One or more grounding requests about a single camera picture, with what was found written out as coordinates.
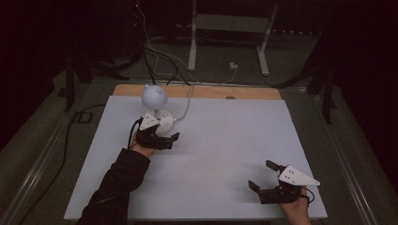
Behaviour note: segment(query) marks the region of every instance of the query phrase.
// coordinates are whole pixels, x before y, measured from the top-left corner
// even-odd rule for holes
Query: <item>electrical cord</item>
[[[154,78],[154,76],[153,76],[153,75],[154,75],[154,74],[153,74],[153,69],[152,69],[152,67],[149,65],[148,60],[146,59],[146,54],[145,54],[145,53],[143,54],[143,57],[144,57],[146,67],[147,67],[148,72],[149,72],[150,79],[152,80],[152,84],[156,85],[156,81],[155,81],[155,78]]]
[[[174,66],[174,68],[175,68],[175,74],[173,75],[173,77],[169,80],[169,82],[170,81],[172,81],[173,79],[177,79],[177,77],[176,77],[176,75],[178,74],[180,77],[181,77],[181,79],[180,79],[180,81],[182,81],[182,82],[184,82],[186,85],[188,85],[188,86],[191,86],[188,82],[187,82],[187,80],[184,78],[184,76],[182,75],[182,73],[181,73],[181,71],[178,69],[178,67],[177,67],[177,65],[176,65],[176,63],[173,61],[173,59],[171,59],[170,57],[169,57],[169,55],[167,54],[167,53],[164,53],[164,52],[159,52],[159,51],[157,51],[157,50],[154,50],[156,53],[158,53],[158,54],[160,54],[162,57],[164,57],[163,59],[164,60],[166,60],[166,61],[168,61],[170,64],[172,64],[173,66]]]
[[[139,125],[139,123],[140,123],[140,120],[137,120],[137,121],[134,122],[134,124],[131,127],[130,136],[129,136],[129,142],[127,144],[127,149],[131,149],[133,146],[135,146],[137,144],[137,142],[133,143],[134,140],[132,139],[132,137],[133,137],[133,134],[134,134],[135,126]]]
[[[308,199],[308,204],[312,203],[312,202],[314,201],[314,199],[315,199],[314,193],[313,193],[312,191],[310,191],[310,190],[309,190],[308,188],[306,188],[306,187],[301,187],[301,188],[304,188],[304,189],[306,189],[308,192],[311,193],[311,195],[313,196],[311,199],[310,199],[310,197],[308,197],[308,196],[306,196],[306,197],[309,198],[309,199]]]
[[[156,57],[155,69],[151,69],[150,65],[147,63],[147,60],[145,59],[145,61],[146,61],[146,66],[148,67],[148,69],[150,69],[150,70],[149,70],[149,74],[150,74],[151,77],[152,77],[152,82],[154,82],[154,80],[153,80],[153,72],[156,71],[156,68],[157,68],[157,66],[158,66],[158,59],[159,59],[159,57],[157,56],[157,53],[161,53],[161,54],[163,54],[163,55],[167,55],[167,56],[174,57],[175,59],[179,60],[186,68],[188,68],[188,66],[187,66],[181,59],[179,59],[178,57],[176,57],[176,56],[174,56],[174,55],[171,55],[171,54],[169,54],[169,53],[165,53],[165,52],[161,52],[161,51],[155,50],[155,49],[152,47],[152,45],[151,45],[151,43],[150,43],[150,41],[149,41],[149,37],[148,37],[147,32],[146,32],[146,27],[145,27],[146,17],[145,17],[145,15],[144,15],[143,11],[140,9],[140,1],[139,1],[139,0],[137,0],[137,9],[138,9],[138,11],[141,13],[141,15],[143,16],[143,27],[144,27],[144,33],[145,33],[145,37],[146,37],[146,41],[147,41],[147,44],[145,44],[145,45],[146,45],[150,50],[153,51],[153,54],[154,54],[155,57]],[[186,82],[185,79],[183,79],[183,77],[182,77],[182,80],[185,82],[186,85],[189,85],[188,82]]]
[[[222,82],[222,84],[229,83],[229,82],[233,81],[233,80],[235,79],[236,76],[237,76],[237,68],[235,67],[235,68],[234,68],[234,76],[233,76],[229,81],[227,81],[227,82]]]
[[[170,54],[170,53],[161,52],[161,51],[159,51],[159,50],[153,49],[153,51],[155,51],[156,53],[163,54],[163,55],[168,56],[168,57],[173,57],[173,58],[175,58],[175,59],[178,60],[182,65],[184,65],[186,69],[188,69],[188,66],[187,66],[180,58],[178,58],[178,57],[176,57],[176,56],[174,56],[174,55],[172,55],[172,54]],[[186,84],[186,85],[189,85],[189,83],[183,78],[182,73],[180,72],[180,70],[178,70],[178,71],[179,71],[179,74],[180,74],[181,78],[182,78],[183,81],[185,82],[185,84]],[[193,79],[193,80],[194,80],[195,82],[197,82],[197,83],[200,83],[199,81],[197,81],[196,79],[193,78],[192,74],[191,74],[189,71],[188,71],[188,74],[190,75],[191,79]]]
[[[191,105],[191,96],[192,96],[193,88],[194,88],[194,85],[192,85],[190,88],[190,92],[188,94],[188,103],[187,103],[187,107],[185,108],[184,114],[181,117],[177,118],[176,121],[180,121],[180,120],[184,119],[185,116],[187,115],[188,109],[190,108],[190,105]]]
[[[95,9],[96,9],[98,17],[100,17],[100,11],[99,11],[98,3],[96,0],[94,1],[94,5],[95,5]],[[104,67],[107,67],[108,69],[118,71],[118,72],[134,66],[139,61],[139,59],[141,57],[142,49],[144,47],[144,44],[141,43],[144,41],[140,35],[141,19],[138,18],[138,16],[134,12],[132,12],[132,9],[128,6],[127,1],[124,1],[124,8],[125,8],[125,17],[126,17],[126,41],[125,41],[124,50],[122,52],[122,56],[126,54],[126,51],[127,51],[128,45],[129,45],[129,30],[130,30],[129,28],[130,27],[133,28],[132,29],[133,34],[135,35],[135,39],[136,39],[135,49],[137,51],[131,53],[131,56],[129,57],[129,62],[127,62],[127,63],[117,65],[117,66],[111,66],[111,65],[107,65],[106,63],[102,63]],[[137,22],[134,24],[130,24],[130,16],[134,16],[135,20]],[[102,32],[105,32],[105,28],[103,27],[102,23],[100,23],[100,28],[101,28]]]
[[[152,51],[150,51],[149,52],[149,49],[148,48],[144,48],[144,53],[146,53],[146,54],[148,54],[148,55],[150,55],[150,56],[153,56],[153,57],[159,57],[160,59],[163,59],[163,60],[165,60],[165,61],[167,61],[168,63],[170,63],[174,68],[175,68],[175,72],[174,72],[174,74],[170,74],[170,73],[158,73],[158,72],[156,72],[156,70],[155,69],[153,69],[153,74],[155,74],[155,75],[157,75],[157,76],[160,76],[161,77],[161,75],[166,75],[166,76],[172,76],[173,78],[176,76],[176,74],[177,74],[177,71],[178,71],[178,68],[176,67],[176,64],[174,63],[174,61],[173,60],[171,60],[169,57],[166,57],[166,56],[163,56],[163,55],[159,55],[159,56],[157,56],[157,55],[155,55],[155,54],[153,54],[153,53],[151,53]]]
[[[49,191],[49,189],[53,186],[55,180],[58,178],[59,174],[62,172],[65,163],[67,161],[67,153],[68,153],[68,142],[69,142],[69,133],[70,133],[70,128],[73,125],[73,123],[76,121],[79,115],[82,113],[86,113],[87,110],[94,108],[94,107],[104,107],[105,105],[92,105],[89,106],[81,111],[76,112],[73,115],[73,118],[70,120],[68,129],[67,129],[67,134],[66,134],[66,139],[65,139],[65,144],[64,144],[64,153],[63,153],[63,158],[61,165],[59,166],[57,172],[55,173],[55,176],[53,180],[50,182],[50,184],[43,190],[43,192],[40,194],[40,196],[36,199],[36,201],[30,206],[30,208],[26,211],[26,213],[23,215],[22,219],[20,220],[19,224],[22,225],[24,221],[27,219],[27,217],[30,215],[32,210],[38,205],[38,203],[41,201],[41,199],[44,197],[44,195]]]
[[[149,55],[151,55],[151,56],[154,56],[152,53],[150,53],[150,52],[144,52],[144,53],[146,53],[146,54],[149,54]],[[149,63],[146,61],[146,60],[142,60],[143,61],[143,64],[145,64],[145,65],[149,65]],[[168,73],[156,73],[156,72],[154,72],[154,71],[152,71],[153,69],[150,67],[150,73],[152,73],[153,74],[153,76],[156,76],[156,77],[158,77],[158,78],[161,78],[161,79],[164,79],[164,80],[168,80],[168,82],[167,82],[167,85],[172,81],[172,80],[178,80],[178,81],[181,81],[182,82],[182,80],[180,80],[177,76],[176,76],[176,71],[175,71],[175,73],[174,74],[168,74]]]

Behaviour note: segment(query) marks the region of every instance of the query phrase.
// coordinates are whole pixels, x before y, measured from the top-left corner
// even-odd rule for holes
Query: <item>hand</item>
[[[307,195],[307,189],[302,188],[301,195]],[[295,202],[281,203],[281,208],[286,213],[286,217],[292,225],[311,225],[308,215],[308,199],[298,197]]]
[[[135,141],[135,132],[132,136],[132,139],[133,139],[133,141],[132,141],[132,146],[131,146],[130,150],[141,153],[142,155],[144,155],[148,158],[155,153],[155,150],[156,150],[155,148],[144,148],[143,146],[141,146],[139,143],[137,143]]]

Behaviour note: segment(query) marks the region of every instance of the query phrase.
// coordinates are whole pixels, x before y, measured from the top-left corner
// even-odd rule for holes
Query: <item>white board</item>
[[[169,98],[176,118],[186,98]],[[103,175],[126,147],[135,120],[146,112],[140,97],[111,96],[69,202],[65,219],[78,219]],[[173,149],[151,157],[144,183],[130,195],[136,220],[219,220],[284,218],[277,204],[260,204],[248,180],[278,186],[266,160],[312,175],[283,100],[192,98],[186,117],[166,135],[180,132]],[[309,213],[326,218],[316,187]]]

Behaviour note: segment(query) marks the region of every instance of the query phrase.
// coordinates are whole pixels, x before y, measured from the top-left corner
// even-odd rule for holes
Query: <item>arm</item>
[[[76,224],[128,224],[129,193],[141,186],[154,151],[138,144],[122,149]]]
[[[301,195],[307,195],[305,188],[301,189]],[[287,220],[292,225],[311,225],[308,215],[308,199],[299,197],[295,202],[281,203],[281,208],[286,213]]]

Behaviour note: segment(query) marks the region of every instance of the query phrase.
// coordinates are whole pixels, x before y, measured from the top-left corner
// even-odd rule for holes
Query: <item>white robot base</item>
[[[152,114],[159,121],[159,127],[156,130],[156,134],[158,136],[165,135],[173,128],[175,120],[172,114],[167,110],[161,109],[150,111],[149,113]]]

